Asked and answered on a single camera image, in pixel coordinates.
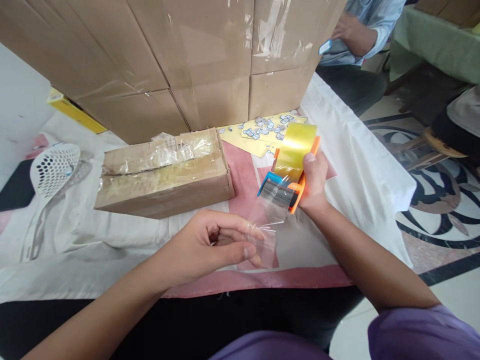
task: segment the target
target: yellow box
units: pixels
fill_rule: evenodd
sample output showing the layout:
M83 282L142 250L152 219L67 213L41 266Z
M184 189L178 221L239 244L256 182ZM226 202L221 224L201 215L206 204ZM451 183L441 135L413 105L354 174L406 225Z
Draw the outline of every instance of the yellow box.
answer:
M90 129L95 134L103 133L104 131L108 130L99 122L95 121L85 111L81 110L74 103L72 103L68 97L53 87L50 89L50 94L48 95L46 103L50 104L57 110L60 110L62 113L72 118L77 123L82 124L87 129Z

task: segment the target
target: orange tape dispenser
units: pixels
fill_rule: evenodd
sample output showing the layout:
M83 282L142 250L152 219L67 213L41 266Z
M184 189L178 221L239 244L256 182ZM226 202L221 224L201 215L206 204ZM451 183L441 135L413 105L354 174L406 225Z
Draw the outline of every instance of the orange tape dispenser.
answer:
M315 125L289 124L281 148L275 151L272 171L265 176L257 196L295 213L305 190L303 158L310 152L317 155L320 136L316 135Z

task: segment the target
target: packing tape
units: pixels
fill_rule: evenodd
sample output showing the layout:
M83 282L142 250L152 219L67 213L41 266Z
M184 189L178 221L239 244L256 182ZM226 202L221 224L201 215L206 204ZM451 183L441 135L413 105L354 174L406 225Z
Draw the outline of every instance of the packing tape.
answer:
M275 174L289 183L298 183L304 170L304 156L312 150L317 126L290 123L275 164Z

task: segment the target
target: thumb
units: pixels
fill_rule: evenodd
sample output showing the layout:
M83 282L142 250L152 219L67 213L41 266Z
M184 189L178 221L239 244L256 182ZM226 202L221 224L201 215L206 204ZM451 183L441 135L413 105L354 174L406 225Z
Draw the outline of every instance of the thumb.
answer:
M308 183L317 183L320 180L321 167L319 159L311 152L303 157L303 172Z
M213 258L218 269L229 265L236 265L251 259L256 253L255 245L246 242L232 242L229 245L212 246Z

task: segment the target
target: white perforated ladle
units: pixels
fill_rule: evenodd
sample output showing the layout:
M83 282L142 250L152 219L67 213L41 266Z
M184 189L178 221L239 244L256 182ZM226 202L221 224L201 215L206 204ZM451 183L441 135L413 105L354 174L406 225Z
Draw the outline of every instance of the white perforated ladle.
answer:
M22 262L32 260L38 255L35 251L35 232L40 215L49 201L70 179L79 163L79 159L79 147L74 144L63 143L46 149L33 160L30 168L30 178L38 196L38 204L25 233L20 255ZM34 231L30 236L29 231L32 226L34 226Z

